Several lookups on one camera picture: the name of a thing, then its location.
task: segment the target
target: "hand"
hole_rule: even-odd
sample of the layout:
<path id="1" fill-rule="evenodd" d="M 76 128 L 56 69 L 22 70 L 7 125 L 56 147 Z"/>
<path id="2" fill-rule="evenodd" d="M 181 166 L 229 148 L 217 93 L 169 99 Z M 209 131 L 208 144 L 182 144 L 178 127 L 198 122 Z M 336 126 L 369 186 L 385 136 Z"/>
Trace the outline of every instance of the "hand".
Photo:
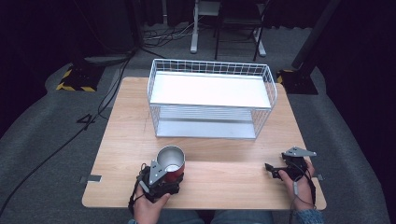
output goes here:
<path id="1" fill-rule="evenodd" d="M 143 189 L 137 186 L 135 197 L 143 195 Z M 144 195 L 134 202 L 134 220 L 139 224 L 155 224 L 160 217 L 163 206 L 168 202 L 171 195 L 164 194 L 156 203 L 149 201 Z"/>
<path id="2" fill-rule="evenodd" d="M 311 162 L 305 161 L 307 165 L 306 175 L 308 177 L 314 175 L 315 168 Z M 300 180 L 297 181 L 297 189 L 298 189 L 298 197 L 294 194 L 293 188 L 293 180 L 290 179 L 289 175 L 283 171 L 279 171 L 279 175 L 282 178 L 283 182 L 286 185 L 288 190 L 288 194 L 290 198 L 293 200 L 294 208 L 297 211 L 305 210 L 305 209 L 313 209 L 314 204 L 312 201 L 311 188 L 309 187 L 308 180 L 305 176 L 303 176 Z"/>

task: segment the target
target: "red cup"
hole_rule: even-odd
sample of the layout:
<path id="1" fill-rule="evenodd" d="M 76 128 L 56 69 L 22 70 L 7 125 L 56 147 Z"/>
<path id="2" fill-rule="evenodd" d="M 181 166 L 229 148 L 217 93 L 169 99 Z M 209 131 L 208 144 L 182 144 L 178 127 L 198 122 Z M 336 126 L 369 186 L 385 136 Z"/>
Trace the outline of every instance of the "red cup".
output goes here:
<path id="1" fill-rule="evenodd" d="M 184 172 L 185 156 L 183 150 L 176 146 L 167 146 L 158 152 L 157 162 L 167 172 L 164 181 L 175 182 Z"/>

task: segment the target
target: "white wire rack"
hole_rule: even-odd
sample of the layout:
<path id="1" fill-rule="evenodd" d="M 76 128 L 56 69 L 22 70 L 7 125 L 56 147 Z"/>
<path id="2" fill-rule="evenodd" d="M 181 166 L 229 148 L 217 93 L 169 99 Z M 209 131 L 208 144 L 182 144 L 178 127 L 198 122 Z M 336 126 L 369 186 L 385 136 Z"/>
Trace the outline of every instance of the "white wire rack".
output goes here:
<path id="1" fill-rule="evenodd" d="M 156 59 L 148 81 L 158 137 L 255 139 L 276 96 L 266 64 Z"/>

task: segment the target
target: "gray carpet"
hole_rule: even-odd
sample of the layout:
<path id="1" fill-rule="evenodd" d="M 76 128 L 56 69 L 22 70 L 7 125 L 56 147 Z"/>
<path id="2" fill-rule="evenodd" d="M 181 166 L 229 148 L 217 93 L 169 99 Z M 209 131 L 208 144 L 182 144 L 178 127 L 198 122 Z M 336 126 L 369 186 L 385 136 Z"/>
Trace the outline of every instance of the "gray carpet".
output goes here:
<path id="1" fill-rule="evenodd" d="M 291 68 L 291 62 L 309 35 L 309 29 L 271 29 L 263 33 L 266 63 L 273 75 Z M 189 36 L 149 49 L 169 59 L 213 61 L 213 30 L 200 32 L 198 52 L 190 54 Z M 236 51 L 220 55 L 220 62 L 252 63 L 249 55 Z M 148 76 L 153 59 L 139 50 L 129 62 L 125 76 Z M 48 94 L 28 108 L 0 140 L 0 204 L 37 165 L 72 138 L 84 124 L 78 119 L 96 115 L 119 73 L 120 66 L 107 67 L 97 92 L 56 91 L 69 64 L 49 77 Z M 289 95 L 307 149 L 318 173 L 325 177 L 321 187 L 328 206 L 323 211 L 327 223 L 389 223 L 384 196 L 369 163 L 326 95 L 319 70 L 312 78 L 319 95 Z M 111 114 L 110 106 L 103 117 Z M 53 158 L 43 164 L 9 201 L 0 223 L 126 223 L 127 209 L 94 209 L 81 204 L 85 184 L 81 177 L 90 174 L 106 129 L 107 119 L 98 117 Z M 276 223 L 288 223 L 288 211 L 274 212 Z"/>

